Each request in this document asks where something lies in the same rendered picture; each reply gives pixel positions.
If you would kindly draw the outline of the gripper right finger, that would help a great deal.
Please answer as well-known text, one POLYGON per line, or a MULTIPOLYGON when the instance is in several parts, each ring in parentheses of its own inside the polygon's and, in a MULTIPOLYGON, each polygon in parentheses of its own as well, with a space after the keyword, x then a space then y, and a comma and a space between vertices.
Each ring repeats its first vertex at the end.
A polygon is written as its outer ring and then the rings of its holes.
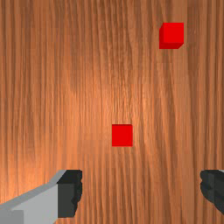
POLYGON ((224 214, 224 170, 203 170, 200 178, 203 196, 224 214))

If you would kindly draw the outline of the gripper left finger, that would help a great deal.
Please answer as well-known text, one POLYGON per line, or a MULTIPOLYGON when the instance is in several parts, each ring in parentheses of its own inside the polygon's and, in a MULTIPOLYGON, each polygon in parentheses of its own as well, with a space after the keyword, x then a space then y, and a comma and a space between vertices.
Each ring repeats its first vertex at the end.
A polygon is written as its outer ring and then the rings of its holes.
POLYGON ((82 195, 82 171, 61 170, 44 185, 0 205, 0 224, 54 224, 73 218, 82 195))

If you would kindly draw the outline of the red cube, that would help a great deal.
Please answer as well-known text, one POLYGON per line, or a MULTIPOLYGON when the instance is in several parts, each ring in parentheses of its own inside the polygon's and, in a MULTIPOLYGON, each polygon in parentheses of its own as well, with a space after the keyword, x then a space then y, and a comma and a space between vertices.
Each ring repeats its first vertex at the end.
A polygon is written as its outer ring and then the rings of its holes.
POLYGON ((179 49, 184 44, 183 23, 163 23, 159 29, 160 49, 179 49))
POLYGON ((112 125, 112 146, 131 147, 133 145, 133 127, 131 124, 112 125))

